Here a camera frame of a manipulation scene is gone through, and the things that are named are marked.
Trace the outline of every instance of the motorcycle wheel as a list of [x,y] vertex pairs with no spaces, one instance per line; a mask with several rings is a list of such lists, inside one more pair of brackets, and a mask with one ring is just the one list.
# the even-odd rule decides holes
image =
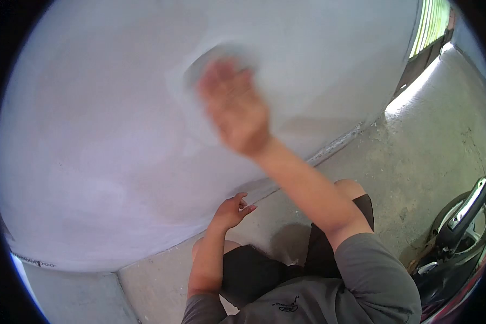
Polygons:
[[[470,191],[460,194],[443,208],[430,228],[429,240],[437,236],[441,228],[454,216],[454,212],[462,202],[469,196]],[[470,226],[455,250],[454,257],[466,257],[475,252],[478,247],[486,243],[486,198],[479,212],[474,217]]]

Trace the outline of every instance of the black shorts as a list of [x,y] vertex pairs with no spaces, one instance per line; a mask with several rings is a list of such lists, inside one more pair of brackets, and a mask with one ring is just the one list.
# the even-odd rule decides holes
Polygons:
[[[353,200],[374,231],[373,206],[367,194]],[[326,235],[311,224],[308,254],[304,267],[287,266],[272,260],[250,245],[243,245],[223,256],[221,296],[241,309],[276,288],[283,282],[299,276],[342,278],[335,255]]]

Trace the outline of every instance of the motorcycle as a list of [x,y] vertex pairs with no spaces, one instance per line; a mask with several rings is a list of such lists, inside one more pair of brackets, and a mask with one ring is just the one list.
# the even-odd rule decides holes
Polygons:
[[421,323],[457,319],[486,267],[486,177],[436,217],[423,251],[407,267],[418,287]]

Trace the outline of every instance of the gray t-shirt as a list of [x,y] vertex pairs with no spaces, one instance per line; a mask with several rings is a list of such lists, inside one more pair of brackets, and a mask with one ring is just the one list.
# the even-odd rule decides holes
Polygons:
[[187,301],[182,324],[420,322],[416,285],[375,234],[346,239],[335,261],[342,279],[292,279],[236,315],[227,316],[217,296],[194,295]]

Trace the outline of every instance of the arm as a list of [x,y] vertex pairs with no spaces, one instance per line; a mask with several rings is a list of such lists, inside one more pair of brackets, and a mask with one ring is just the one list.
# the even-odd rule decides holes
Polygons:
[[334,250],[346,238],[370,232],[349,198],[269,132],[268,107],[247,70],[232,60],[211,63],[198,83],[207,113],[226,146],[257,163],[321,230]]
[[348,237],[373,232],[352,200],[278,139],[271,138],[253,160],[324,231],[334,251]]
[[225,235],[256,208],[247,206],[243,200],[246,195],[245,192],[240,192],[225,200],[214,214],[193,260],[187,298],[194,295],[213,295],[218,298],[223,278]]
[[227,230],[209,226],[196,253],[189,275],[187,298],[212,294],[216,297],[223,277],[223,245]]

